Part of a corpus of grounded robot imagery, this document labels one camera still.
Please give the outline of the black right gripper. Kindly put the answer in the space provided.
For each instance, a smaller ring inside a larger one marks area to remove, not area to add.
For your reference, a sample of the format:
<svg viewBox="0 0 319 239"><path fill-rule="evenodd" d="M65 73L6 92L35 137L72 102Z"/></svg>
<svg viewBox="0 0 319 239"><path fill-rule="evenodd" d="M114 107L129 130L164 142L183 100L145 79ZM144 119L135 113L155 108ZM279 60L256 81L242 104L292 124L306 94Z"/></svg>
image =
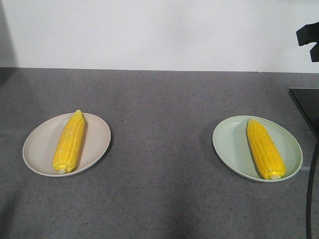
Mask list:
<svg viewBox="0 0 319 239"><path fill-rule="evenodd" d="M319 61L319 23L306 24L296 32L299 46L316 43L310 50L312 62Z"/></svg>

